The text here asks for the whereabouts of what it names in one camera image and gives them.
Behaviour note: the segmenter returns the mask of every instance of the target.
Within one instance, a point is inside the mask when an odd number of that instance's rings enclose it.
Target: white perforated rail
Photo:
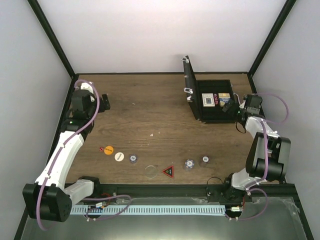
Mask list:
[[[88,211],[87,205],[75,205],[71,215],[84,215]],[[121,211],[123,205],[109,205],[104,209],[93,209],[91,214],[114,215]],[[224,205],[131,205],[121,215],[202,215],[224,216]]]

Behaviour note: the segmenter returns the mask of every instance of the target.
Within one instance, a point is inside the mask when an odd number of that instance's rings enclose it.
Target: red triangle sign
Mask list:
[[[167,175],[168,177],[170,177],[170,178],[174,178],[174,166],[172,165],[172,166],[170,166],[170,167],[167,167],[166,169],[164,169],[163,171],[162,171],[165,175]]]

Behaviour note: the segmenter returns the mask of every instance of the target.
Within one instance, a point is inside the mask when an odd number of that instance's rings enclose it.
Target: wooden tabletop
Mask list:
[[[198,74],[198,80],[229,79],[240,96],[251,93],[246,74]],[[100,95],[107,93],[111,109],[99,113],[92,132],[76,155],[67,183],[81,176],[98,177],[106,184],[205,184],[245,167],[252,137],[241,134],[235,124],[204,124],[195,120],[187,103],[183,74],[82,75]],[[99,151],[112,146],[112,155]],[[115,160],[115,154],[124,160]],[[136,164],[129,156],[138,157]],[[203,156],[210,158],[200,167]],[[184,169],[185,161],[195,162]],[[173,165],[174,178],[162,173]],[[157,175],[145,175],[155,166]]]

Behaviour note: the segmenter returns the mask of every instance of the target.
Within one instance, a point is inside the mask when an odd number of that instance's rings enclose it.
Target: wall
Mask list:
[[[76,73],[248,71],[285,0],[39,0]]]
[[[286,175],[295,183],[314,239],[320,239],[320,2],[297,1],[254,75],[258,92],[282,96],[289,105],[286,124],[273,126],[291,139]],[[280,120],[285,108],[263,99],[268,119]]]
[[[22,189],[45,167],[70,77],[26,0],[0,1],[0,233],[13,239]]]

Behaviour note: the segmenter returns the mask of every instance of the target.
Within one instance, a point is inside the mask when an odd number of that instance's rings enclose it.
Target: orange sticker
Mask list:
[[[114,152],[114,148],[112,146],[106,146],[104,149],[104,153],[107,155],[111,155]]]

